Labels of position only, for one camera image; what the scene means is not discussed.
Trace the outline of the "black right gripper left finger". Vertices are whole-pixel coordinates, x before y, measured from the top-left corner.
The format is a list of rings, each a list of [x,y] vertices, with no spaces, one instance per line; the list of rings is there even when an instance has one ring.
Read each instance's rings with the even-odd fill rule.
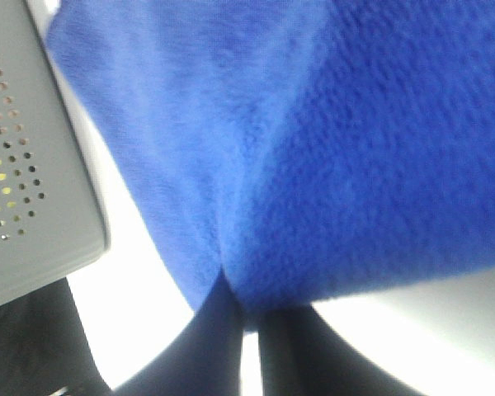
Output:
[[[114,395],[238,395],[243,313],[224,275],[179,336]]]

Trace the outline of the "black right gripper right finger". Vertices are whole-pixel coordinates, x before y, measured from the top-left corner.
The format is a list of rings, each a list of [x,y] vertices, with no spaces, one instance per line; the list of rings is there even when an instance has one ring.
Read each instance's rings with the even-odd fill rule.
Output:
[[[265,395],[419,395],[334,332],[313,307],[267,313],[259,322]]]

